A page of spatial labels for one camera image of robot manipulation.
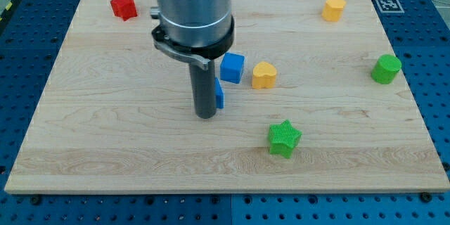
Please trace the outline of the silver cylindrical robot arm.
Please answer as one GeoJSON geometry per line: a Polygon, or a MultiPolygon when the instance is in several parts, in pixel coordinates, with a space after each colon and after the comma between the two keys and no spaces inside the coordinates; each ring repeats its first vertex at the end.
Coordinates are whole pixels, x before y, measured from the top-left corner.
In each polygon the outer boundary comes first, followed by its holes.
{"type": "Polygon", "coordinates": [[[233,43],[231,0],[157,0],[150,15],[156,49],[177,61],[208,70],[233,43]]]}

